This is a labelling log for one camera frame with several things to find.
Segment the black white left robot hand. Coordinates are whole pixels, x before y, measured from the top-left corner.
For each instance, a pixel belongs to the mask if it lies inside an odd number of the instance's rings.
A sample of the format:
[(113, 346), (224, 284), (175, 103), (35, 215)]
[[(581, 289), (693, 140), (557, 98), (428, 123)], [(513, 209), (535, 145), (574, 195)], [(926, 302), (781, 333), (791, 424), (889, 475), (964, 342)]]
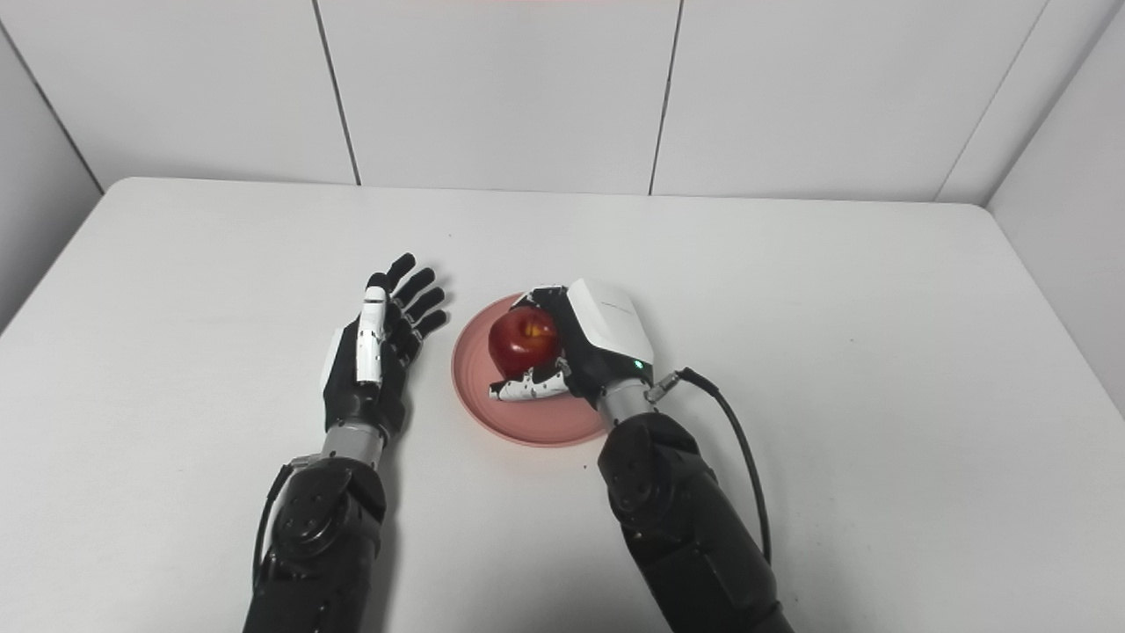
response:
[(325, 427), (361, 422), (386, 440), (405, 425), (410, 367), (431, 333), (443, 327), (446, 289), (410, 252), (370, 275), (356, 319), (346, 324), (323, 388)]

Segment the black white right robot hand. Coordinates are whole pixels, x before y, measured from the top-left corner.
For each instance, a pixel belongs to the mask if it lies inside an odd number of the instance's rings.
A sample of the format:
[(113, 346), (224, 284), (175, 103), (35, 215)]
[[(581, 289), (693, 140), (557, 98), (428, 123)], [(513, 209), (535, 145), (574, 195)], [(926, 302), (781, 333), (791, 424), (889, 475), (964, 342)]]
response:
[(490, 385), (502, 403), (529, 403), (570, 394), (590, 404), (611, 427), (655, 410), (644, 394), (655, 380), (655, 353), (634, 302), (614, 284), (576, 280), (539, 286), (508, 311), (542, 309), (557, 331), (557, 353), (522, 376)]

